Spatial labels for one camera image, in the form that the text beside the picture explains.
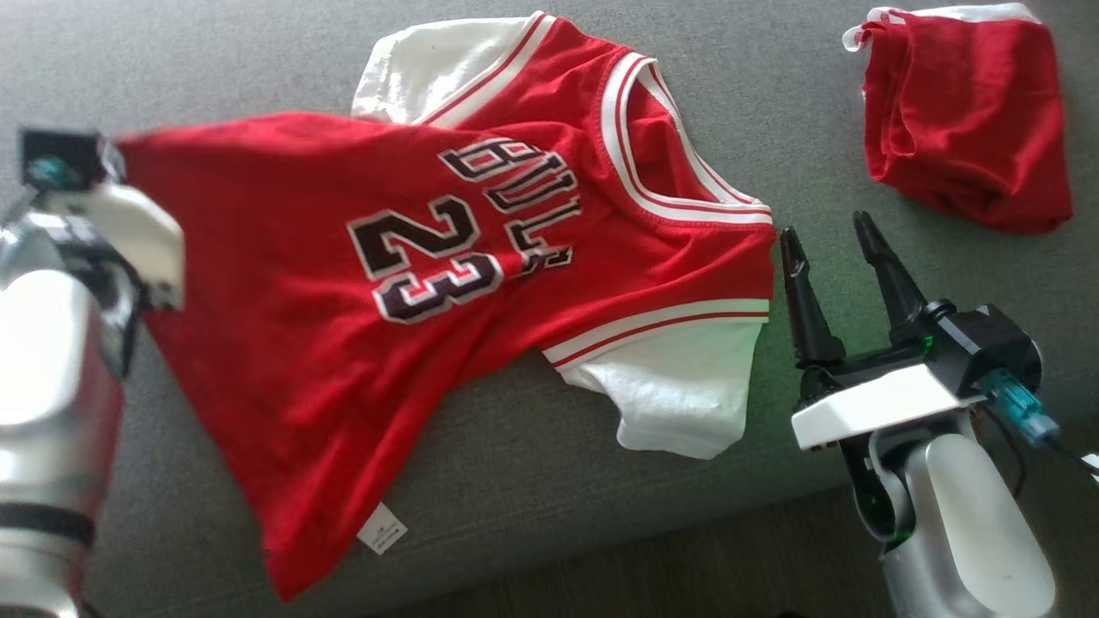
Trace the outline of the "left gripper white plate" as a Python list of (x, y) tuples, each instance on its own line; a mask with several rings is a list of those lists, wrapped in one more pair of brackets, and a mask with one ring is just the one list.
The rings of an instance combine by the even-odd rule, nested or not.
[(90, 191), (55, 194), (52, 212), (86, 220), (137, 272), (154, 306), (182, 309), (182, 228), (144, 192), (124, 185), (95, 185)]

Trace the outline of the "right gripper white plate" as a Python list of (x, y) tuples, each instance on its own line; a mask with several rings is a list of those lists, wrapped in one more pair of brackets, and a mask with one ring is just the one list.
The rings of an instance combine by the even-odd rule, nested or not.
[[(891, 340), (921, 340), (926, 298), (868, 212), (856, 212), (854, 230), (864, 260), (876, 273)], [(817, 300), (811, 264), (796, 228), (780, 232), (782, 284), (793, 357), (801, 369), (792, 430), (802, 451), (839, 445), (885, 427), (912, 423), (985, 402), (980, 391), (955, 395), (926, 365), (922, 344), (884, 347), (847, 357)]]

